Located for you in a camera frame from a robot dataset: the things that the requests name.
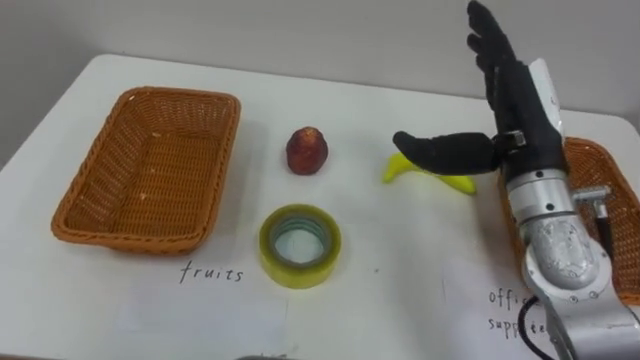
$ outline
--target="cable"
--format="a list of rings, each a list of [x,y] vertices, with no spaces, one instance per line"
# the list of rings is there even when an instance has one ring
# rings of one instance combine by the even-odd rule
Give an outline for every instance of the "cable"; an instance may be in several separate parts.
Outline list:
[[[531,309],[531,307],[535,305],[537,302],[538,302],[538,297],[534,296],[531,299],[527,300],[527,302],[524,303],[524,305],[522,305],[522,309],[520,309],[520,312],[518,313],[518,334],[520,334],[522,341],[524,341],[524,344],[527,345],[529,350],[533,351],[534,354],[538,355],[540,359],[554,360],[551,356],[547,355],[544,351],[540,350],[540,348],[537,347],[536,344],[534,344],[533,341],[531,341],[531,339],[529,339],[529,335],[527,335],[527,329],[525,327],[524,320],[525,320],[525,317],[527,316],[527,312],[529,311],[529,309]]]

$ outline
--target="wall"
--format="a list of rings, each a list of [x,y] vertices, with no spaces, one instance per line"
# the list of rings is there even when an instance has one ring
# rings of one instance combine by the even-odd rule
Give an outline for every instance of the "wall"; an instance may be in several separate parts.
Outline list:
[[[640,1],[486,0],[565,108],[640,110]],[[482,96],[465,0],[4,0],[0,166],[102,52]]]

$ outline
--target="table surface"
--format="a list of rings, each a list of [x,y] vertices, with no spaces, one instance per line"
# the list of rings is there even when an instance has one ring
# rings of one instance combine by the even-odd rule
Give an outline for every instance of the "table surface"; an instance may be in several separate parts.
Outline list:
[[[228,92],[242,102],[216,228],[188,258],[71,245],[50,231],[56,206],[111,106],[122,92],[142,85]],[[572,111],[563,111],[562,119],[567,135],[604,145],[638,192],[640,137],[628,122]],[[324,133],[330,157],[319,174],[297,177],[286,171],[283,149],[290,134],[307,125]],[[344,247],[325,284],[284,292],[283,353],[301,359],[447,358],[443,262],[462,257],[510,264],[511,250],[494,175],[476,177],[476,197],[419,174],[381,184],[386,158],[396,151],[391,137],[401,129],[422,136],[495,132],[482,100],[114,55],[95,58],[0,172],[0,354],[237,356],[188,338],[114,336],[114,319],[143,274],[174,274],[187,260],[212,267],[242,263],[264,286],[277,287],[259,273],[256,233],[274,209],[299,202],[331,213]]]

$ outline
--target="orange wicker basket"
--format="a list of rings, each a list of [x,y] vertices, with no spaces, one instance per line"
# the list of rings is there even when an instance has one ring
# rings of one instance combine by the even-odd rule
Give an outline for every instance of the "orange wicker basket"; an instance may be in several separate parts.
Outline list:
[[[613,235],[613,284],[627,305],[640,305],[640,204],[635,193],[618,169],[613,157],[602,146],[584,139],[567,138],[565,154],[571,168],[572,189],[608,185],[612,195],[606,200]],[[509,227],[511,245],[517,259],[518,273],[524,256],[518,229],[511,220],[509,201],[504,186],[498,186],[502,209]],[[580,215],[589,234],[598,239],[595,214],[589,205],[580,205]]]
[[[58,205],[53,234],[128,252],[194,250],[213,229],[239,116],[227,94],[125,92]]]

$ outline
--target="banana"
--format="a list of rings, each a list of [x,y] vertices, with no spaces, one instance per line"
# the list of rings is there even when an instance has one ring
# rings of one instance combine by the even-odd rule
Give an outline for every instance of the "banana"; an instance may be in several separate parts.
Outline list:
[[[414,165],[402,153],[391,155],[387,163],[387,169],[382,177],[382,182],[385,184],[391,183],[398,175],[402,175],[407,171],[418,171],[431,176],[435,176],[445,184],[467,195],[474,195],[476,193],[476,185],[474,184],[471,177],[445,176],[430,173]]]

